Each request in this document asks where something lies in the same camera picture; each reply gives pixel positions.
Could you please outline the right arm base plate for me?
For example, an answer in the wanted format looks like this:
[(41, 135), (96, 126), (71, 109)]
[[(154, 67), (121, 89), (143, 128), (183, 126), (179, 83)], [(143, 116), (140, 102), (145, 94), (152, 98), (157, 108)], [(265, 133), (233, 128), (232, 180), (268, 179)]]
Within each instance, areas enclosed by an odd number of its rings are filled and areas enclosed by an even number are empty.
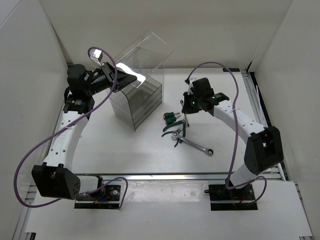
[(256, 211), (258, 210), (252, 184), (241, 189), (226, 189), (224, 184), (210, 184), (204, 190), (209, 195), (211, 211)]

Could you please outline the clear plastic drawer organizer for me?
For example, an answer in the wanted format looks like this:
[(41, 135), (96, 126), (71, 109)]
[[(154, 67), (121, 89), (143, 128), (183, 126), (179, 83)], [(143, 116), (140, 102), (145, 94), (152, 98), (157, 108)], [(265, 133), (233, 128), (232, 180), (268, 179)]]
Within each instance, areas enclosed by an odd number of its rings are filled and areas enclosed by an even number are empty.
[(116, 57), (118, 72), (136, 80), (109, 98), (115, 116), (132, 130), (163, 102), (165, 61), (174, 49), (146, 31)]

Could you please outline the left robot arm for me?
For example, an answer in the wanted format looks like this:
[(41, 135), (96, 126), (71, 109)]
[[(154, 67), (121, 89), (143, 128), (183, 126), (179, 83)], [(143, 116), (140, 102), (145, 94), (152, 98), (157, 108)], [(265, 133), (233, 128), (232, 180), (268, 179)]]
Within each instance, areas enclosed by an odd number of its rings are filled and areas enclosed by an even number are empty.
[(42, 197), (76, 199), (81, 181), (72, 172), (72, 163), (82, 131), (98, 108), (94, 95), (106, 89), (116, 93), (138, 80), (127, 66), (116, 64), (114, 60), (103, 62), (103, 56), (107, 55), (105, 50), (90, 47), (88, 55), (99, 67), (87, 70), (82, 64), (74, 64), (68, 68), (60, 129), (53, 137), (50, 152), (43, 163), (35, 165), (31, 171)]

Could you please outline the green handled cutting pliers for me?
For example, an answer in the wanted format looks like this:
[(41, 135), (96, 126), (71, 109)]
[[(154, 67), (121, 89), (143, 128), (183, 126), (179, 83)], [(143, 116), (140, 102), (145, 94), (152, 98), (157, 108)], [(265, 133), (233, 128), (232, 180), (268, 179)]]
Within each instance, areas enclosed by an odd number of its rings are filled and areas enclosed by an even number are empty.
[(162, 131), (165, 132), (165, 131), (168, 130), (169, 128), (175, 127), (175, 126), (178, 126), (178, 125), (181, 125), (181, 124), (186, 126), (184, 119), (179, 120), (179, 121), (176, 121), (176, 122), (174, 122), (174, 123), (172, 123), (172, 124), (170, 124), (170, 125), (165, 126)]

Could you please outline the small ratchet wrench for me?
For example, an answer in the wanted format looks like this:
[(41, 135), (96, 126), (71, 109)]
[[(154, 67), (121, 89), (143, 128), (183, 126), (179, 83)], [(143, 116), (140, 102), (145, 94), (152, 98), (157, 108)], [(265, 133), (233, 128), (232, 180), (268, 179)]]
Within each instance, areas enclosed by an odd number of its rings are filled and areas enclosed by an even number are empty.
[[(184, 101), (183, 100), (180, 100), (179, 101), (180, 102), (180, 104), (181, 104), (181, 106), (182, 106), (182, 108), (184, 107)], [(185, 114), (185, 113), (183, 113), (183, 115), (184, 115), (184, 121), (185, 121), (185, 125), (186, 125), (186, 127), (187, 128), (189, 128), (190, 127), (190, 124), (189, 124), (189, 121), (188, 121), (188, 118), (187, 118), (187, 115)]]

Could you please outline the large ratchet wrench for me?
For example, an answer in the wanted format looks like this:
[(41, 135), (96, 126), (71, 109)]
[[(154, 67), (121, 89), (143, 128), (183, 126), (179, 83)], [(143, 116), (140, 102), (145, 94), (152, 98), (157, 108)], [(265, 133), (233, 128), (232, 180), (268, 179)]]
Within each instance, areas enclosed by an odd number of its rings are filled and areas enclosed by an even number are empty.
[(182, 143), (185, 143), (189, 146), (192, 146), (193, 148), (195, 149), (198, 149), (202, 152), (204, 152), (205, 154), (207, 154), (208, 156), (213, 156), (214, 155), (214, 151), (211, 149), (211, 148), (207, 148), (207, 147), (204, 147), (202, 145), (199, 145), (198, 143), (195, 143), (185, 137), (182, 137), (182, 136), (176, 136), (176, 132), (174, 132), (171, 137), (174, 138), (174, 139), (177, 139), (178, 142), (182, 142)]

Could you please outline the green handled small pliers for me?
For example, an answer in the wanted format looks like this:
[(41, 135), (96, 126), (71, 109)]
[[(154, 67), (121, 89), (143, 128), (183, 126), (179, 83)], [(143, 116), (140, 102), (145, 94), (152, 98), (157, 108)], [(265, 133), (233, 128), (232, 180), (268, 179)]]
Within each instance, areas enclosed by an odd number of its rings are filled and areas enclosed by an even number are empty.
[(177, 137), (177, 136), (185, 137), (185, 136), (186, 136), (186, 126), (183, 125), (182, 127), (179, 127), (179, 128), (176, 129), (176, 130), (167, 131), (167, 132), (163, 133), (163, 134), (161, 135), (161, 137), (164, 137), (164, 136), (166, 136), (166, 135), (172, 135), (174, 132), (176, 132), (176, 135), (175, 135), (176, 137)]

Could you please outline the aluminium front rail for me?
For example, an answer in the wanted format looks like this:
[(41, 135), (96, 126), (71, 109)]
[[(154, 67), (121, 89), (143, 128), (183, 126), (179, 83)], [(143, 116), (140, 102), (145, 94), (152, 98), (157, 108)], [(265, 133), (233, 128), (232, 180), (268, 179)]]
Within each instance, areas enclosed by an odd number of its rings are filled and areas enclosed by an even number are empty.
[(173, 181), (173, 180), (224, 180), (226, 173), (179, 173), (179, 174), (124, 174), (124, 175), (102, 175), (104, 180), (116, 177), (124, 177), (129, 181)]

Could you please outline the aluminium right rail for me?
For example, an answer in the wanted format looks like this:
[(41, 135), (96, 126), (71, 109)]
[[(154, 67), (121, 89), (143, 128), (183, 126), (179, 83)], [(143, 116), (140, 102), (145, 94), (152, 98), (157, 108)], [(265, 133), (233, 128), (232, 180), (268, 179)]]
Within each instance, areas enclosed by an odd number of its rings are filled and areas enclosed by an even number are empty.
[(268, 119), (266, 106), (264, 105), (259, 86), (255, 81), (254, 73), (242, 70), (241, 75), (253, 108), (255, 122), (262, 127), (262, 130), (259, 130), (258, 133), (249, 134), (250, 137), (253, 137), (253, 140), (249, 141), (249, 145), (251, 147), (257, 147), (258, 150), (249, 150), (246, 151), (246, 153), (249, 154), (250, 157), (262, 157), (262, 160), (257, 159), (255, 161), (258, 166), (254, 166), (253, 170), (259, 172), (259, 177), (264, 177), (265, 172), (268, 173), (273, 168), (278, 168), (279, 179), (285, 181), (286, 177), (281, 166), (284, 158), (282, 147), (277, 146), (277, 144), (282, 143), (280, 131), (272, 126)]

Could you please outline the aluminium rail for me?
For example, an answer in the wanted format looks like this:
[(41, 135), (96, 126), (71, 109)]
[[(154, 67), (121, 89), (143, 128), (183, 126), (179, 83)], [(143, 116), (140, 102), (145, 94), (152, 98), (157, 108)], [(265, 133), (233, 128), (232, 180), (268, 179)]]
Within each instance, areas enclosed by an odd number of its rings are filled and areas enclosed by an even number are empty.
[(246, 153), (249, 154), (250, 157), (262, 157), (262, 160), (257, 159), (255, 161), (258, 166), (254, 166), (253, 170), (259, 172), (259, 177), (264, 177), (265, 172), (268, 173), (273, 168), (278, 168), (279, 179), (285, 181), (286, 177), (281, 166), (284, 158), (282, 147), (277, 146), (277, 144), (282, 143), (280, 131), (272, 126), (268, 119), (266, 106), (264, 105), (259, 86), (255, 81), (254, 73), (242, 70), (241, 75), (253, 108), (255, 122), (262, 127), (262, 130), (259, 130), (258, 133), (249, 134), (250, 137), (253, 137), (253, 140), (249, 141), (249, 145), (251, 147), (257, 147), (258, 150), (249, 150), (246, 151)]
[(179, 174), (124, 174), (124, 175), (102, 175), (104, 180), (116, 177), (124, 177), (129, 181), (173, 181), (173, 180), (224, 180), (226, 173), (179, 173)]

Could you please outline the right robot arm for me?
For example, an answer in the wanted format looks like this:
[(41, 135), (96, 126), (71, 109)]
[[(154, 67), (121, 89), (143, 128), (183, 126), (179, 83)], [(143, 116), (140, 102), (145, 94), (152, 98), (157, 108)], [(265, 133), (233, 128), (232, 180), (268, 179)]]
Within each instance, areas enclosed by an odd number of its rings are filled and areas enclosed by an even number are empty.
[(214, 92), (206, 77), (191, 82), (183, 97), (184, 114), (205, 111), (234, 130), (235, 139), (242, 139), (246, 144), (244, 163), (236, 171), (230, 169), (225, 181), (224, 193), (230, 200), (238, 199), (246, 185), (283, 161), (279, 129), (275, 126), (266, 127), (236, 109), (228, 96)]

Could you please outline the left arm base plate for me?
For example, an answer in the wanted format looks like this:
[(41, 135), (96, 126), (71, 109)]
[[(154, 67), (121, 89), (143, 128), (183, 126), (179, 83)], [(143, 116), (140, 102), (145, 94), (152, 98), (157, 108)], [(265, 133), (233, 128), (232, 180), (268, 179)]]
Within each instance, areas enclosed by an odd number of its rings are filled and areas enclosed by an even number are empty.
[(79, 195), (75, 199), (75, 209), (119, 210), (128, 191), (128, 180), (123, 176), (104, 179), (100, 175), (80, 177)]

